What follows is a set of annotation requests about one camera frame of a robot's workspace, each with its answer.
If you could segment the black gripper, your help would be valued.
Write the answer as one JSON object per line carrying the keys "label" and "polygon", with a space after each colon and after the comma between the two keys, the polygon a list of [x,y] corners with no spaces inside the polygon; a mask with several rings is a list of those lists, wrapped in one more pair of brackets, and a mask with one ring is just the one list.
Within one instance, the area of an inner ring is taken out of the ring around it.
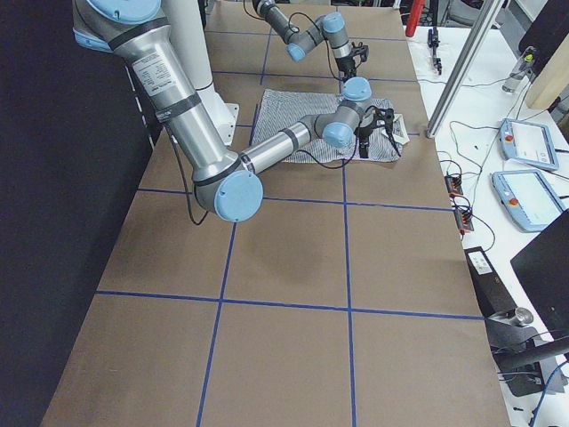
{"label": "black gripper", "polygon": [[371,106],[370,110],[372,111],[370,115],[371,122],[366,126],[359,126],[357,128],[357,147],[361,158],[369,157],[369,139],[375,129],[383,128],[386,131],[392,148],[395,147],[395,138],[393,135],[394,110],[382,109],[375,106]]}
{"label": "black gripper", "polygon": [[348,81],[357,75],[357,68],[367,61],[369,46],[363,42],[346,43],[340,48],[341,80]]}

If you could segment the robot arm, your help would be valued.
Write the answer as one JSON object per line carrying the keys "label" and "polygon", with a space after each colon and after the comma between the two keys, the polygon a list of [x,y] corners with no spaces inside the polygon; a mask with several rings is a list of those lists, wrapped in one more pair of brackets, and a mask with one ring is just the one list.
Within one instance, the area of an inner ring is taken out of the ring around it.
{"label": "robot arm", "polygon": [[286,16],[275,1],[252,1],[259,20],[266,21],[281,37],[286,51],[293,61],[307,57],[321,43],[326,43],[327,60],[332,68],[333,55],[339,76],[336,80],[346,82],[357,75],[359,66],[368,60],[369,46],[350,40],[346,22],[340,12],[331,12],[312,20],[302,12]]}
{"label": "robot arm", "polygon": [[343,148],[357,136],[386,125],[372,104],[369,82],[357,74],[365,45],[350,41],[339,12],[316,18],[307,29],[272,1],[253,9],[285,43],[293,60],[302,60],[327,43],[343,77],[342,100],[333,113],[307,115],[265,141],[242,151],[229,148],[235,115],[216,93],[204,40],[204,23],[195,1],[75,1],[76,42],[109,52],[131,67],[165,127],[179,160],[193,168],[185,188],[204,210],[228,222],[257,213],[263,198],[260,173],[310,142],[320,139]]}

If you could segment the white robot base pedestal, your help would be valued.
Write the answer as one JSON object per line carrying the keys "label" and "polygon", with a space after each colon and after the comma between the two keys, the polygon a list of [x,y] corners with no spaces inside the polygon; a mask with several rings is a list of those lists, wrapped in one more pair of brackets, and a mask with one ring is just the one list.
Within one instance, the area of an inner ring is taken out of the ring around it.
{"label": "white robot base pedestal", "polygon": [[202,13],[196,0],[164,0],[161,7],[171,25],[170,40],[190,83],[199,94],[224,145],[233,141],[239,106],[217,93],[207,52]]}

